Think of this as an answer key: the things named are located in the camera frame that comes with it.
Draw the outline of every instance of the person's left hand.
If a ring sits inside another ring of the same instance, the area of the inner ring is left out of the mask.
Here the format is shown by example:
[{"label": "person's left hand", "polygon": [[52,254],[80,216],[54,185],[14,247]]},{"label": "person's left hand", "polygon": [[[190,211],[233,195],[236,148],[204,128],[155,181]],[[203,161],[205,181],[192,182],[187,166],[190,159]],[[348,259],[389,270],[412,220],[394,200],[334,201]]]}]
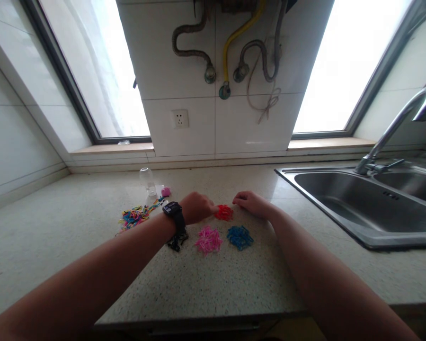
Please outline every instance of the person's left hand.
[{"label": "person's left hand", "polygon": [[188,194],[179,204],[183,209],[186,225],[198,223],[219,211],[218,206],[215,206],[207,196],[197,192]]}]

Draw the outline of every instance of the window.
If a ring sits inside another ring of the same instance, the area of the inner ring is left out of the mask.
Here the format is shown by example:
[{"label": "window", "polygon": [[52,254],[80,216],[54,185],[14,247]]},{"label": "window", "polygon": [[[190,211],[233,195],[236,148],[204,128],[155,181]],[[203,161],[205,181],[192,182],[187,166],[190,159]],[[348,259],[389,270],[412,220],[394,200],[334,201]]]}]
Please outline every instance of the window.
[{"label": "window", "polygon": [[294,137],[350,130],[354,109],[409,5],[410,0],[335,1]]},{"label": "window", "polygon": [[22,2],[93,142],[151,141],[116,2]]}]

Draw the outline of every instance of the yellow gas hose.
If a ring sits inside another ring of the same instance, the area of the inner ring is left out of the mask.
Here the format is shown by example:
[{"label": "yellow gas hose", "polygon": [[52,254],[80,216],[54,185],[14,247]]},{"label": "yellow gas hose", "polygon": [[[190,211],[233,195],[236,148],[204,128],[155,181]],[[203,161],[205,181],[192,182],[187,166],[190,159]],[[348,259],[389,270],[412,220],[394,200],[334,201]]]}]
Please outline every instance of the yellow gas hose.
[{"label": "yellow gas hose", "polygon": [[229,81],[229,70],[227,69],[227,50],[229,49],[229,45],[231,42],[240,36],[243,32],[248,30],[252,25],[255,24],[257,20],[259,20],[260,16],[262,15],[262,12],[265,8],[265,1],[266,0],[260,0],[259,8],[254,13],[254,15],[249,19],[247,22],[243,24],[239,29],[237,29],[234,33],[230,35],[230,37],[227,39],[226,44],[224,45],[224,50],[222,52],[222,67],[224,69],[224,81]]}]

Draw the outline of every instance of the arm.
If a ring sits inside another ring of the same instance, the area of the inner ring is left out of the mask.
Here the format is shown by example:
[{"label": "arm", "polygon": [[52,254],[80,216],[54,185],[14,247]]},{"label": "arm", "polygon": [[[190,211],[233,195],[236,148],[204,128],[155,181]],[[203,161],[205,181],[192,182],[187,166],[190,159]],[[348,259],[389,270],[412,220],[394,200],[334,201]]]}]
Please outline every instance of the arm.
[{"label": "arm", "polygon": [[[180,205],[187,225],[218,210],[198,193]],[[175,231],[161,213],[87,253],[2,313],[0,340],[65,340],[89,328]]]},{"label": "arm", "polygon": [[253,192],[234,204],[268,220],[306,306],[330,340],[418,340],[355,273],[287,213]]}]

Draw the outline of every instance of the electrical outlet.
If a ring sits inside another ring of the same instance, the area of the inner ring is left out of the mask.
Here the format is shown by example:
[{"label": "electrical outlet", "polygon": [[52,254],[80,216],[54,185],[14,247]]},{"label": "electrical outlet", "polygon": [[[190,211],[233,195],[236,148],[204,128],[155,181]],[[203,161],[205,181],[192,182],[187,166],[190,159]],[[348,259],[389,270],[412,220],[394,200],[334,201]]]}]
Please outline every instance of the electrical outlet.
[{"label": "electrical outlet", "polygon": [[172,123],[174,129],[188,128],[188,111],[184,109],[172,110]]}]

